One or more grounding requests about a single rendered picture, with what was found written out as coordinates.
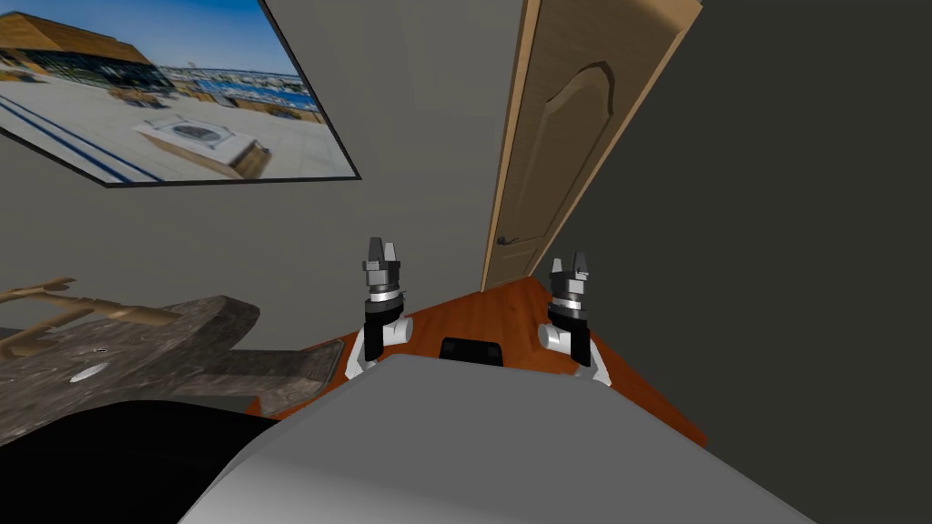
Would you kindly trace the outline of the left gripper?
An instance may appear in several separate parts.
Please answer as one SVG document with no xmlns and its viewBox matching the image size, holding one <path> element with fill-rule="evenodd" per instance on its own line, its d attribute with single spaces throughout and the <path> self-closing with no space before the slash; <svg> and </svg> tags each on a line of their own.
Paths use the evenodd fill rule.
<svg viewBox="0 0 932 524">
<path fill-rule="evenodd" d="M 381 237 L 370 238 L 370 261 L 362 262 L 366 285 L 370 292 L 390 292 L 400 286 L 400 261 L 393 244 Z"/>
</svg>

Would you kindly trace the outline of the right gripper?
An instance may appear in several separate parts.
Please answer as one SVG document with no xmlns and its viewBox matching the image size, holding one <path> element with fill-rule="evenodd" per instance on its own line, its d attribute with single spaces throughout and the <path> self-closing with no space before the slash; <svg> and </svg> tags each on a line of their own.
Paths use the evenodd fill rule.
<svg viewBox="0 0 932 524">
<path fill-rule="evenodd" d="M 552 261 L 550 290 L 554 297 L 580 296 L 585 292 L 585 284 L 589 276 L 587 258 L 584 252 L 575 251 L 572 257 L 572 271 L 562 271 L 562 261 L 555 258 Z"/>
</svg>

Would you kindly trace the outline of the light wooden door leaf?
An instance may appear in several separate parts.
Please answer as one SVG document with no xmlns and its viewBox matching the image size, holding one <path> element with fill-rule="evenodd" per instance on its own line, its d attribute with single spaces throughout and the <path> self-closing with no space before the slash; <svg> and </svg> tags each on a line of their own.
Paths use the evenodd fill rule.
<svg viewBox="0 0 932 524">
<path fill-rule="evenodd" d="M 702 0 L 491 0 L 515 47 L 481 290 L 530 276 L 699 17 Z M 497 246 L 498 236 L 519 237 Z"/>
</svg>

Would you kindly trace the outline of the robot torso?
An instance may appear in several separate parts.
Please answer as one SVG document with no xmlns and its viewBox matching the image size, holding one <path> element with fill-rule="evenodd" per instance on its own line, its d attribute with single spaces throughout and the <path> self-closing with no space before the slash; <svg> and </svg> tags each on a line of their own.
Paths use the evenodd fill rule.
<svg viewBox="0 0 932 524">
<path fill-rule="evenodd" d="M 250 442 L 179 524 L 815 524 L 603 383 L 391 355 Z"/>
</svg>

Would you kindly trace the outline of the dark marble sink counter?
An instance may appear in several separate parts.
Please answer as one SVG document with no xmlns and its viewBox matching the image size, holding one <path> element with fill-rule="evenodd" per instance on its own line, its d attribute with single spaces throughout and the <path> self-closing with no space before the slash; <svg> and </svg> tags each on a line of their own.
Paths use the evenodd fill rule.
<svg viewBox="0 0 932 524">
<path fill-rule="evenodd" d="M 245 350 L 259 309 L 231 297 L 170 306 L 161 327 L 96 320 L 49 337 L 49 348 L 0 362 L 0 446 L 49 422 L 129 400 L 245 398 L 271 418 L 321 394 L 345 344 Z"/>
</svg>

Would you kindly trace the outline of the framed terrace picture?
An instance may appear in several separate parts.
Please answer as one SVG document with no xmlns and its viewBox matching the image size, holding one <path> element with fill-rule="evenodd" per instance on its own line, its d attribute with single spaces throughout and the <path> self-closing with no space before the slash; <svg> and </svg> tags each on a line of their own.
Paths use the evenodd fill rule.
<svg viewBox="0 0 932 524">
<path fill-rule="evenodd" d="M 359 178 L 269 0 L 0 0 L 0 136 L 105 187 Z"/>
</svg>

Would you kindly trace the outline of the tan faucet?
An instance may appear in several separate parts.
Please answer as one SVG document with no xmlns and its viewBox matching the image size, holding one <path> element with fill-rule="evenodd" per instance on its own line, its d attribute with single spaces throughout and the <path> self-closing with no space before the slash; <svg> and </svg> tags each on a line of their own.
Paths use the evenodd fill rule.
<svg viewBox="0 0 932 524">
<path fill-rule="evenodd" d="M 20 333 L 0 339 L 0 362 L 30 357 L 30 355 L 52 347 L 56 342 L 43 340 L 42 336 L 52 329 L 61 328 L 91 314 L 100 314 L 108 319 L 121 322 L 157 327 L 172 323 L 181 317 L 181 314 L 177 312 L 164 309 L 126 306 L 90 297 L 62 296 L 61 293 L 68 290 L 75 282 L 76 280 L 71 277 L 53 278 L 37 286 L 12 288 L 0 293 L 0 304 L 29 299 L 63 309 L 59 315 L 49 317 Z"/>
</svg>

